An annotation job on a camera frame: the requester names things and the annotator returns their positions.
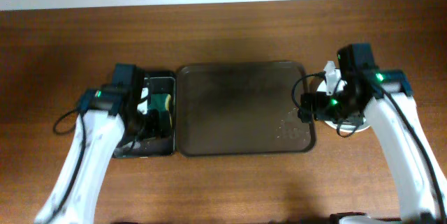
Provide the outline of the pale green plate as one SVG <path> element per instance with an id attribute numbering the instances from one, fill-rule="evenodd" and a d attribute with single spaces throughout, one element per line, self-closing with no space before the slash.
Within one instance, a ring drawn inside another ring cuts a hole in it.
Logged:
<path id="1" fill-rule="evenodd" d="M 339 86 L 337 87 L 338 91 L 341 91 L 344 86 L 345 86 L 346 82 L 345 81 L 341 81 L 339 83 Z M 327 91 L 327 87 L 326 87 L 326 83 L 325 81 L 321 81 L 319 83 L 319 85 L 317 86 L 317 91 L 322 91 L 322 92 L 326 92 Z M 337 124 L 334 124 L 332 121 L 325 121 L 325 123 L 327 125 L 329 125 L 329 127 L 333 128 L 333 129 L 337 129 Z M 363 124 L 360 125 L 357 129 L 356 129 L 356 133 L 359 133 L 361 131 L 364 131 L 366 129 L 368 129 L 370 127 L 370 125 L 366 122 L 366 119 L 363 119 Z M 340 132 L 341 133 L 350 133 L 354 130 L 355 126 L 353 124 L 350 123 L 343 123 L 340 126 Z"/>

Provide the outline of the green and yellow sponge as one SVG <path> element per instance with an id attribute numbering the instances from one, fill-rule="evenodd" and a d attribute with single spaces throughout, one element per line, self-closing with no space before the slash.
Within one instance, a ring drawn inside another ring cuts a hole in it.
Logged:
<path id="1" fill-rule="evenodd" d="M 170 128 L 172 126 L 172 116 L 170 113 L 170 94 L 152 94 L 148 110 L 158 115 L 160 127 Z"/>

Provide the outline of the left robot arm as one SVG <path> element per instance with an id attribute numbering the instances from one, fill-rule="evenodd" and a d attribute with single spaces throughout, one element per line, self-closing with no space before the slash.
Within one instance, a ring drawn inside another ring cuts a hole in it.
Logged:
<path id="1" fill-rule="evenodd" d="M 110 83 L 87 89 L 72 110 L 71 148 L 35 223 L 93 223 L 111 159 L 171 155 L 175 88 L 172 71 L 116 64 Z"/>

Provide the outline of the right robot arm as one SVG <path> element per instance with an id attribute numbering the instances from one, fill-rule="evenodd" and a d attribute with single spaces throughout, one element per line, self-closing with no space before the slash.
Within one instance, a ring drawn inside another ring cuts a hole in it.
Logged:
<path id="1" fill-rule="evenodd" d="M 368 43 L 337 52 L 315 73 L 325 91 L 291 99 L 305 124 L 330 121 L 358 130 L 369 125 L 392 174 L 402 223 L 446 222 L 446 177 L 420 124 L 413 89 L 402 70 L 380 70 Z"/>

